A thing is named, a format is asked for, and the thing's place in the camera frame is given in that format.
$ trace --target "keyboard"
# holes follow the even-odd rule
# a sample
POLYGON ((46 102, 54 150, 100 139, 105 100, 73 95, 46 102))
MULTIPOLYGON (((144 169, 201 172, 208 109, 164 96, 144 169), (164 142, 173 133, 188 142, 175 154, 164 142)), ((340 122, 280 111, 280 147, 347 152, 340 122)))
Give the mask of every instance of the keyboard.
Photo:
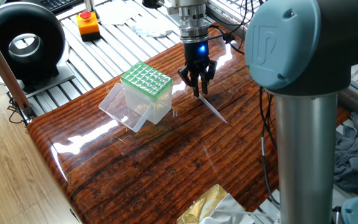
POLYGON ((63 11, 67 11, 72 8, 72 6, 84 3, 84 0, 21 0, 25 2, 31 2, 39 4, 54 14, 59 14, 63 11))

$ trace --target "cable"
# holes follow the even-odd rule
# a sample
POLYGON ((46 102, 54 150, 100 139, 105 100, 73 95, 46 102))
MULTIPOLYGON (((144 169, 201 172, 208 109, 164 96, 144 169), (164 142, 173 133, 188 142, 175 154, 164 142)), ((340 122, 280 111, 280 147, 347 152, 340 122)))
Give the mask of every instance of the cable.
POLYGON ((220 37, 223 37, 223 35, 216 35, 216 36, 211 37, 211 38, 209 38, 209 39, 210 39, 210 40, 213 40, 213 39, 217 39, 217 38, 220 38, 220 37))
POLYGON ((268 175, 267 175, 267 166, 266 166, 266 155, 265 155, 265 139, 264 139, 264 135, 265 135, 265 128, 269 134, 269 136, 272 138, 272 133, 270 132, 270 122, 266 122, 266 120, 269 120, 268 118, 270 117, 270 105, 272 104, 272 100, 273 100, 273 95, 269 95, 269 93, 267 93, 267 99, 268 99, 268 106, 267 106, 267 111, 266 111, 266 116, 264 116, 263 113, 263 106, 262 106, 262 94, 263 94, 263 88, 260 87, 259 90, 259 108, 260 108, 260 114, 262 116, 262 120, 264 122, 263 128, 262 128, 262 160, 263 160, 263 164, 264 164, 264 176, 265 176, 265 183, 266 183, 266 188, 267 188, 267 192, 270 195, 270 198, 272 199, 272 201, 274 203, 276 203, 277 205, 280 205, 280 203, 273 197, 272 191, 270 189, 270 184, 269 184, 269 180, 268 180, 268 175))
MULTIPOLYGON (((246 15, 247 15, 247 5, 248 5, 248 0, 245 0, 245 1, 246 1, 246 7, 245 7, 246 11, 244 13, 244 17, 242 18, 241 23, 234 30, 230 31, 231 34, 234 33, 236 30, 238 30, 244 24, 244 21, 246 19, 246 15)), ((240 5, 240 15, 241 15, 241 9, 242 9, 243 2, 244 2, 244 0, 242 0, 241 5, 240 5)))
POLYGON ((220 20, 218 17, 216 17, 213 13, 210 13, 210 16, 214 17, 214 19, 216 19, 217 21, 221 22, 222 24, 228 25, 228 26, 238 26, 239 24, 230 24, 227 22, 224 22, 222 20, 220 20))
POLYGON ((233 48, 236 52, 239 52, 240 54, 244 54, 244 52, 242 52, 241 50, 239 50, 238 48, 236 48, 236 46, 234 46, 232 43, 230 43, 231 48, 233 48))
POLYGON ((238 49, 236 46, 234 46, 234 44, 231 43, 233 40, 235 40, 233 34, 231 34, 231 33, 225 33, 219 26, 214 25, 214 24, 209 25, 209 28, 215 28, 215 29, 217 29, 218 31, 220 31, 220 33, 222 34, 222 35, 217 35, 217 36, 215 36, 215 37, 212 37, 212 38, 210 38, 210 40, 211 40, 211 39, 218 38, 218 37, 221 36, 221 37, 223 38, 223 40, 225 41, 225 43, 226 43, 226 44, 230 44, 230 46, 231 46, 236 52, 239 52, 240 54, 244 54, 244 52, 242 52, 240 49, 238 49))
POLYGON ((262 121, 263 121, 263 125, 264 125, 262 130, 264 130, 266 128, 266 132, 270 137, 270 140, 271 140, 271 142, 273 144, 273 147, 274 147, 275 151, 277 152, 276 142, 275 142, 275 140, 273 138, 272 132, 270 131, 270 127, 267 126, 267 119, 264 116, 264 109, 262 107, 262 93, 263 93, 263 88, 260 87, 260 89, 259 89, 259 110, 260 110, 260 116, 262 117, 262 121))

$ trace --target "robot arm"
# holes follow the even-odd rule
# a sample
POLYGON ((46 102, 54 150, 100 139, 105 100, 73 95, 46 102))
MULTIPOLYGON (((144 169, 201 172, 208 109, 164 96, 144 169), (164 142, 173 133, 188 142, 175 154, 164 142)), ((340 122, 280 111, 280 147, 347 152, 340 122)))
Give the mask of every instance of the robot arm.
POLYGON ((358 0, 269 0, 246 60, 275 95, 282 224, 332 220, 337 93, 358 63, 358 0))
MULTIPOLYGON (((208 93, 208 83, 214 78, 216 62, 210 60, 208 40, 209 22, 206 18, 207 0, 174 0, 168 9, 170 14, 179 14, 181 17, 180 37, 185 51, 186 65, 178 71, 179 76, 198 93, 198 77, 201 77, 201 86, 204 94, 208 93)), ((143 5, 149 8, 163 6, 163 1, 143 0, 143 5)))

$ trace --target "wooden table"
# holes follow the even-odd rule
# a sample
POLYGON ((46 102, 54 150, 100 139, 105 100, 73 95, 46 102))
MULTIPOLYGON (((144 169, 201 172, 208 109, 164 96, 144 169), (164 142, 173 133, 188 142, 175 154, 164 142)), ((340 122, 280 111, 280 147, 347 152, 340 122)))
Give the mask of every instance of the wooden table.
MULTIPOLYGON (((176 223, 215 184, 250 211, 268 197, 259 86, 244 56, 221 39, 211 40, 209 50, 218 69, 205 98, 227 124, 177 75, 185 64, 182 44, 146 61, 173 78, 172 110, 158 125, 147 121, 134 133, 99 110, 119 77, 29 124, 31 138, 84 223, 176 223)), ((338 123, 348 116, 339 109, 338 123)), ((275 189, 277 157, 269 150, 267 164, 275 189)))

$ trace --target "robot logo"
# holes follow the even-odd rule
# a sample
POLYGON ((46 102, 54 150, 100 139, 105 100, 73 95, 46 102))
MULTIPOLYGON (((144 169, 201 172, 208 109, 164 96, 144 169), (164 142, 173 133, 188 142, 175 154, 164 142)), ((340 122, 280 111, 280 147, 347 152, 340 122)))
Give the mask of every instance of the robot logo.
POLYGON ((273 57, 276 46, 276 30, 277 27, 272 26, 254 27, 252 62, 264 65, 265 68, 269 68, 269 65, 276 65, 273 57))

